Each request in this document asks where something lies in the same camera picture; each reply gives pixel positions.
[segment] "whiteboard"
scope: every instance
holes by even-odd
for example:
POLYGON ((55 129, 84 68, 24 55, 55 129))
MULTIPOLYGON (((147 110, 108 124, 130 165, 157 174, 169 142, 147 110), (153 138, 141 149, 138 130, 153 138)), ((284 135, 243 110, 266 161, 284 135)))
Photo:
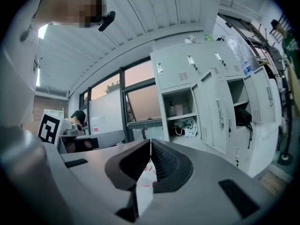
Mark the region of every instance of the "whiteboard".
POLYGON ((90 129, 92 135, 123 130, 119 89, 90 102, 90 129))

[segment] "hat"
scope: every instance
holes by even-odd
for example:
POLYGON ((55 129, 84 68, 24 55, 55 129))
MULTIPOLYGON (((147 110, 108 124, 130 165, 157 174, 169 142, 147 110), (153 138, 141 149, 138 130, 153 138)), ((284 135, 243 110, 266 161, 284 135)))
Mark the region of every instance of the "hat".
POLYGON ((279 22, 277 20, 275 20, 275 19, 273 19, 271 21, 271 25, 272 25, 273 29, 275 29, 278 24, 279 24, 279 22))

